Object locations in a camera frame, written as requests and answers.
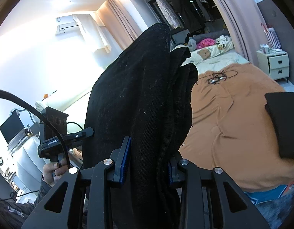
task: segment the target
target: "white bedside table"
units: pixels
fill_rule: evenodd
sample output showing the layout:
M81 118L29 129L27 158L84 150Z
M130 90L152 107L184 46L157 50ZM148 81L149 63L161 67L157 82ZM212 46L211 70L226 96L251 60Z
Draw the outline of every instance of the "white bedside table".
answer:
M289 57L287 52L264 54L256 51L259 68L274 80L289 77Z

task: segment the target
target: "air conditioner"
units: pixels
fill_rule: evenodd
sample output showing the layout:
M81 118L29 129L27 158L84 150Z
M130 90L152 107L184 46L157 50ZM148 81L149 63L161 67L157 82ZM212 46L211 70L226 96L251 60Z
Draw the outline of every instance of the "air conditioner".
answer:
M79 26L77 22L75 22L75 20L73 19L72 15L58 17L56 18L56 22L58 24L56 35L72 32L79 29Z

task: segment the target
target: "gray cushion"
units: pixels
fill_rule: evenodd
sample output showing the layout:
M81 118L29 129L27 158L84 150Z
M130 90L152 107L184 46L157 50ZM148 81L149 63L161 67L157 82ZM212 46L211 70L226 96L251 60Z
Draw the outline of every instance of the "gray cushion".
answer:
M207 38L210 38L210 39L217 39L219 38L221 35L227 35L227 36L230 36L230 33L228 32L227 29L224 29L224 30L221 30L221 31L217 31L217 32L212 32L212 33L203 33L203 34L199 34L199 35L196 35L196 36L193 36L193 39L195 41L197 41L197 44L200 43L203 39L207 39Z

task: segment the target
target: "metal screw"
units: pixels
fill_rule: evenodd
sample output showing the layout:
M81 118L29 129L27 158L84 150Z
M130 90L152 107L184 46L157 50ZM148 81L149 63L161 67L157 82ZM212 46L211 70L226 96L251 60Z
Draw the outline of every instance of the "metal screw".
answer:
M223 170L219 167L215 168L214 170L217 174L222 174Z
M111 163L113 163L113 160L112 159L106 159L106 160L104 160L104 164L105 165L110 165Z
M76 167L72 167L68 171L70 172L70 174L76 174L78 169Z
M181 159L180 160L180 164L181 165L188 165L189 164L189 161L187 159Z

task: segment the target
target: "gray plush toy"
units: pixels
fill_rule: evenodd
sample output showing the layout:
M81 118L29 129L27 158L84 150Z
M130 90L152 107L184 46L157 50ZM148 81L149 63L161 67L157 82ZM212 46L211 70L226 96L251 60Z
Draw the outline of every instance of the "gray plush toy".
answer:
M193 52L197 48L197 42L192 37L189 37L188 48L191 52Z

